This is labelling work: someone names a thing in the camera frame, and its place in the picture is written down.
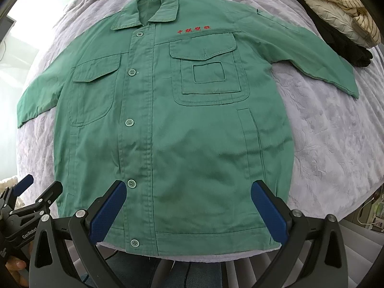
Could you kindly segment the person's left hand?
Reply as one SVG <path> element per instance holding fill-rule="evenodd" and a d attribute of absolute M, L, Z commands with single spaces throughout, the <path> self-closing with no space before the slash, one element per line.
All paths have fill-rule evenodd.
<path fill-rule="evenodd" d="M 26 268 L 26 263 L 14 256 L 10 256 L 5 267 L 8 269 L 12 277 L 16 280 L 18 285 L 21 287 L 28 287 L 28 279 L 25 279 L 21 274 L 20 271 L 24 270 Z"/>

